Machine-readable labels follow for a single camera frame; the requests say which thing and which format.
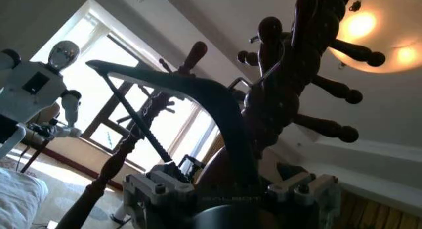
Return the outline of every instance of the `window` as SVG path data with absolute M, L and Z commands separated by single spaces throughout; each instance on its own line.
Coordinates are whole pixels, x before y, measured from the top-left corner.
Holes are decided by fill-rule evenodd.
M 150 67 L 145 63 L 155 62 L 139 56 L 139 52 L 134 51 L 135 47 L 127 45 L 123 38 L 100 22 L 92 12 L 86 13 L 58 40 L 70 40 L 80 47 L 76 63 L 62 71 L 68 89 L 77 90 L 82 96 L 76 127 L 81 129 L 81 137 L 85 140 L 113 153 L 118 142 L 127 136 L 133 121 L 104 79 L 85 65 L 85 62 L 98 59 L 158 70 L 157 67 Z M 30 61 L 46 62 L 48 53 L 48 48 L 42 47 Z M 117 78 L 110 80 L 133 109 L 139 111 L 147 100 L 139 87 Z M 145 87 L 145 89 L 149 93 L 153 92 L 151 88 Z M 207 113 L 187 99 L 171 97 L 170 101 L 174 102 L 170 106 L 174 113 L 161 111 L 151 122 L 150 130 L 178 164 L 185 154 L 203 157 L 203 151 L 207 150 L 218 129 Z M 62 109 L 58 120 L 66 122 Z M 126 160 L 141 170 L 149 170 L 159 162 L 159 156 L 146 139 L 137 142 Z

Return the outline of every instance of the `cable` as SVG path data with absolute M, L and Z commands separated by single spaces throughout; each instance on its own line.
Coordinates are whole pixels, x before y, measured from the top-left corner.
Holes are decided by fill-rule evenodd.
M 130 221 L 130 219 L 131 219 L 131 218 L 127 218 L 127 220 L 125 220 L 125 221 L 123 221 L 123 223 L 122 223 L 118 227 L 115 227 L 115 229 L 122 228 L 122 227 L 123 227 L 123 225 L 125 225 L 125 224 Z
M 40 120 L 40 115 L 41 115 L 41 111 L 40 111 L 38 114 L 37 114 L 37 119 L 34 120 L 36 123 L 37 123 L 38 120 Z M 29 142 L 32 142 L 33 136 L 34 136 L 34 131 L 32 131 L 32 135 L 30 135 Z M 18 163 L 20 163 L 21 156 L 26 153 L 26 151 L 29 150 L 29 148 L 30 148 L 30 146 L 29 146 L 29 144 L 28 144 L 26 147 L 25 147 L 25 149 L 24 149 L 24 151 L 21 152 L 21 154 L 20 154 L 20 156 L 18 156 L 18 160 L 17 160 L 17 164 L 16 164 L 16 169 L 14 169 L 16 172 L 17 172 L 17 168 L 18 168 Z

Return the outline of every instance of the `humanoid robot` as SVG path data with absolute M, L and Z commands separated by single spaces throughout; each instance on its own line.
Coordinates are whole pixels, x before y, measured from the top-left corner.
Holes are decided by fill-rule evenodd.
M 81 95 L 68 90 L 60 72 L 78 56 L 78 47 L 70 41 L 58 42 L 49 54 L 48 63 L 21 61 L 18 54 L 0 52 L 0 159 L 25 137 L 22 126 L 28 120 L 61 97 L 68 126 L 53 132 L 57 137 L 78 137 L 74 128 Z

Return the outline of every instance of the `bed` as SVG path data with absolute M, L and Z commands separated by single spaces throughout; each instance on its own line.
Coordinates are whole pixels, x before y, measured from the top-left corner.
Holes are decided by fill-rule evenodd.
M 30 228 L 46 194 L 44 181 L 0 168 L 0 229 Z

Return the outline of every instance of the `ceiling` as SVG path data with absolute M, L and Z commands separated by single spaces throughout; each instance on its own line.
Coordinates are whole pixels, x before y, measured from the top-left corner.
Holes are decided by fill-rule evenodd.
M 266 16 L 281 20 L 283 30 L 290 29 L 295 0 L 169 0 L 185 12 L 194 12 L 209 23 L 225 44 L 233 46 L 234 59 L 239 50 L 257 51 L 247 40 L 257 33 Z M 359 130 L 359 138 L 370 141 L 422 147 L 422 95 L 419 91 L 422 69 L 396 74 L 371 74 L 346 67 L 330 52 L 322 58 L 319 74 L 344 82 L 363 93 L 363 102 L 355 106 L 331 97 L 322 89 L 309 85 L 301 97 L 301 112 L 313 117 L 338 121 Z
M 245 76 L 250 80 L 258 78 L 257 68 L 237 63 L 237 53 L 241 50 L 258 50 L 258 45 L 249 44 L 247 40 L 255 35 L 258 23 L 265 17 L 275 16 L 283 30 L 290 29 L 295 4 L 295 0 L 121 1 L 135 11 L 137 19 L 145 21 L 154 32 L 171 43 L 166 43 L 167 46 L 155 46 L 163 52 L 178 50 L 186 55 L 194 41 L 201 40 L 207 44 L 209 53 L 199 61 L 198 68 L 225 85 L 237 76 Z M 142 39 L 142 34 L 134 30 L 133 32 Z M 171 59 L 171 54 L 163 52 L 161 55 L 167 60 L 181 61 L 179 58 Z M 347 172 L 350 176 L 351 171 L 422 190 L 422 182 L 408 177 L 422 174 L 422 68 L 408 72 L 375 74 L 350 67 L 339 70 L 338 64 L 339 61 L 326 52 L 319 74 L 358 89 L 363 94 L 362 103 L 350 105 L 310 84 L 301 96 L 299 112 L 355 127 L 359 140 L 344 144 L 291 125 L 281 134 L 281 141 L 273 149 L 282 157 L 293 153 L 305 158 L 303 162 L 313 161 L 334 165 L 335 168 L 331 169 L 346 169 L 332 170 L 332 174 Z M 356 176 L 344 175 L 346 178 L 355 179 Z M 372 193 L 382 187 L 379 184 L 370 186 L 370 183 L 356 186 L 354 181 L 347 183 Z M 390 196 L 395 197 L 394 200 L 404 200 L 399 196 Z

